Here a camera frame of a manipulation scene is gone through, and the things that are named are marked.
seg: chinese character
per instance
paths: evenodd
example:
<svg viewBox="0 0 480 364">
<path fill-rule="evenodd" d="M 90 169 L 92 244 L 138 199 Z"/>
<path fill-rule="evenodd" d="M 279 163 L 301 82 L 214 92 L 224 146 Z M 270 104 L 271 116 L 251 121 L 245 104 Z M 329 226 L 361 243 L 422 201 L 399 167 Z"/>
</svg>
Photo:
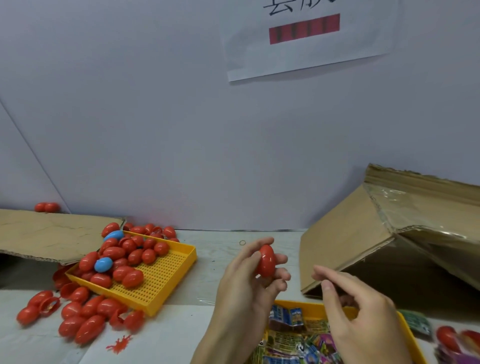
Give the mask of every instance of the chinese character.
<svg viewBox="0 0 480 364">
<path fill-rule="evenodd" d="M 279 12 L 284 12 L 285 10 L 290 10 L 290 12 L 293 12 L 292 7 L 291 7 L 291 6 L 288 6 L 286 3 L 287 3 L 287 2 L 294 2 L 294 1 L 296 1 L 296 0 L 283 0 L 283 1 L 272 0 L 272 5 L 264 6 L 264 8 L 270 8 L 270 7 L 272 7 L 272 6 L 275 6 L 275 7 L 273 8 L 273 10 L 270 12 L 270 15 L 278 14 Z M 284 8 L 282 8 L 281 10 L 277 10 L 280 5 L 283 5 Z"/>
<path fill-rule="evenodd" d="M 310 9 L 314 8 L 315 6 L 317 6 L 318 3 L 320 2 L 320 0 L 316 0 L 317 2 L 316 2 L 315 4 L 313 4 L 313 0 L 307 0 L 307 1 L 308 1 L 307 6 L 308 6 Z M 305 0 L 301 0 L 300 10 L 303 9 L 303 4 L 304 4 L 304 2 L 305 2 Z"/>
</svg>

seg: hand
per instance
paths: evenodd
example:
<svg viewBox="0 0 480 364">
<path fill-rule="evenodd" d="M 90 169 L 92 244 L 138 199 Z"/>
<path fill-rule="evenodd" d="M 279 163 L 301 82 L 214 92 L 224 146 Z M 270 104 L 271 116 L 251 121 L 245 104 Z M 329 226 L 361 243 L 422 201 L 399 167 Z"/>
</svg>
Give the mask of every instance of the hand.
<svg viewBox="0 0 480 364">
<path fill-rule="evenodd" d="M 348 273 L 314 266 L 322 281 L 324 305 L 335 345 L 345 364 L 411 364 L 392 300 Z M 351 295 L 360 309 L 349 321 L 334 284 Z"/>
<path fill-rule="evenodd" d="M 244 246 L 227 266 L 210 325 L 191 364 L 243 364 L 262 340 L 272 304 L 291 278 L 285 268 L 275 269 L 271 278 L 255 277 L 261 258 L 258 250 L 273 241 L 262 238 Z M 283 254 L 275 257 L 277 264 L 288 260 Z"/>
</svg>

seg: blue plastic egg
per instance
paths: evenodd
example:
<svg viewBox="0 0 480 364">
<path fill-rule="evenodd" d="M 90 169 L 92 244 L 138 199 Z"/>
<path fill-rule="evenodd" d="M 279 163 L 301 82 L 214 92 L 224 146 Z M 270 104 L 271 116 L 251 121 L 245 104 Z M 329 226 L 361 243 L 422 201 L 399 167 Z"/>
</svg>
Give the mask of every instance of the blue plastic egg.
<svg viewBox="0 0 480 364">
<path fill-rule="evenodd" d="M 117 240 L 120 240 L 123 238 L 125 234 L 123 233 L 123 230 L 115 230 L 112 231 L 110 234 L 108 234 L 105 238 L 103 238 L 103 241 L 110 239 L 110 238 L 115 238 Z"/>
<path fill-rule="evenodd" d="M 113 260 L 110 258 L 100 258 L 95 262 L 94 269 L 98 273 L 103 273 L 112 268 Z"/>
</svg>

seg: white wall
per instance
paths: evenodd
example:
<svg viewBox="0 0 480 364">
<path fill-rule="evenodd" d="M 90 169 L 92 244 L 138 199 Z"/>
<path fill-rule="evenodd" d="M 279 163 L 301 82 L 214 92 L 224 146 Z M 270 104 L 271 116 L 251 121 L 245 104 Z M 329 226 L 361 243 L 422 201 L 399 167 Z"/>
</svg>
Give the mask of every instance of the white wall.
<svg viewBox="0 0 480 364">
<path fill-rule="evenodd" d="M 308 227 L 368 162 L 480 183 L 480 2 L 393 53 L 227 82 L 221 1 L 0 0 L 0 99 L 73 212 Z"/>
<path fill-rule="evenodd" d="M 38 202 L 68 208 L 0 104 L 0 208 L 33 210 Z"/>
</svg>

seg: fingernail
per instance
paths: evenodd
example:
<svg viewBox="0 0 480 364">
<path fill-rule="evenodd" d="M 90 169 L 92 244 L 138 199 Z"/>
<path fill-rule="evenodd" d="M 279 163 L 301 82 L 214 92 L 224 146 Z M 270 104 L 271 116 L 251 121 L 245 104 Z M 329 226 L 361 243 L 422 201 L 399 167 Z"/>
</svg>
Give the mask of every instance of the fingernail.
<svg viewBox="0 0 480 364">
<path fill-rule="evenodd" d="M 327 279 L 322 280 L 322 290 L 334 290 L 333 283 Z"/>
</svg>

